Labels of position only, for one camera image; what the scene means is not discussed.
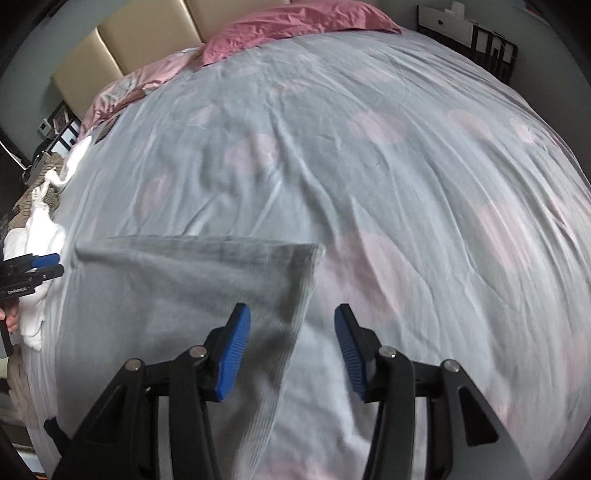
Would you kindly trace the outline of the person left hand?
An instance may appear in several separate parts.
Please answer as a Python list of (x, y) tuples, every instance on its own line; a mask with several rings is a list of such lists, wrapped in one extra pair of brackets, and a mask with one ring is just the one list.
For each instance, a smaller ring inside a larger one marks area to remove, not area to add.
[(0, 309), (0, 320), (3, 321), (10, 333), (19, 328), (19, 299), (14, 298), (4, 302)]

